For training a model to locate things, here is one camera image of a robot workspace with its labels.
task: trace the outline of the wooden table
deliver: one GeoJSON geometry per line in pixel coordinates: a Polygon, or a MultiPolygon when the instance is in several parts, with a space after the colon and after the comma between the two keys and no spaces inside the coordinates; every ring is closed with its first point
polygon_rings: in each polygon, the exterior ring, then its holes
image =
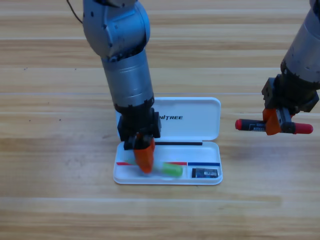
{"type": "MultiPolygon", "coordinates": [[[[71,0],[82,14],[82,1],[71,0]]],[[[308,0],[142,0],[156,96],[221,101],[217,186],[113,181],[119,144],[100,59],[64,0],[0,1],[1,240],[319,240],[320,104],[312,135],[240,132],[308,0]]]]}

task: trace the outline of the orange part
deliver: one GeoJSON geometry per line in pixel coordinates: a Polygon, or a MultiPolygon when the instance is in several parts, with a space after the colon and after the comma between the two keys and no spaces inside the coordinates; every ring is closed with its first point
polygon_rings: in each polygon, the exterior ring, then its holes
{"type": "Polygon", "coordinates": [[[147,148],[133,150],[135,162],[145,174],[149,174],[152,171],[154,165],[155,147],[155,140],[152,139],[150,146],[148,146],[147,148]]]}
{"type": "Polygon", "coordinates": [[[263,121],[265,122],[265,132],[267,135],[275,135],[282,132],[275,108],[265,108],[262,112],[262,115],[263,121]]]}

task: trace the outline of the white case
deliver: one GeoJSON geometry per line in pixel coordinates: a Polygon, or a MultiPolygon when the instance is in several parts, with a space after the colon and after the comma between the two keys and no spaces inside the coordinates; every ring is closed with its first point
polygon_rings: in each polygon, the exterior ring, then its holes
{"type": "MultiPolygon", "coordinates": [[[[154,161],[182,165],[181,177],[159,173],[144,174],[132,150],[117,147],[113,179],[118,184],[135,185],[217,185],[223,180],[219,147],[212,142],[219,135],[221,103],[214,97],[156,97],[154,110],[161,117],[161,137],[155,138],[154,161]],[[194,145],[157,145],[159,142],[185,142],[194,145]],[[192,178],[193,168],[217,169],[216,178],[192,178]]],[[[120,114],[116,112],[116,121],[120,114]]]]}

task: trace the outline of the red and black marker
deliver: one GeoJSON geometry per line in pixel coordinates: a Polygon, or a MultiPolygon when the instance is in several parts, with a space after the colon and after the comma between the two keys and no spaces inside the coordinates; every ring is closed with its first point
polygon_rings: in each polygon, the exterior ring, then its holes
{"type": "MultiPolygon", "coordinates": [[[[283,133],[287,134],[311,134],[314,128],[310,124],[290,122],[284,125],[283,133]]],[[[266,123],[262,120],[238,119],[235,121],[235,129],[239,131],[265,132],[266,123]]]]}
{"type": "Polygon", "coordinates": [[[266,123],[262,120],[238,119],[235,121],[235,129],[240,131],[265,132],[266,123]]]}

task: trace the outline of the red cap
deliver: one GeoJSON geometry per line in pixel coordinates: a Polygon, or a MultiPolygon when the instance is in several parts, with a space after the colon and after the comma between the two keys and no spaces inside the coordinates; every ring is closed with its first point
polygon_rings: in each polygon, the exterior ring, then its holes
{"type": "Polygon", "coordinates": [[[241,130],[242,129],[242,121],[241,121],[241,119],[238,119],[237,121],[235,121],[235,129],[237,129],[237,130],[241,130]]]}
{"type": "Polygon", "coordinates": [[[311,134],[313,131],[314,128],[310,124],[295,123],[294,134],[311,134]]]}

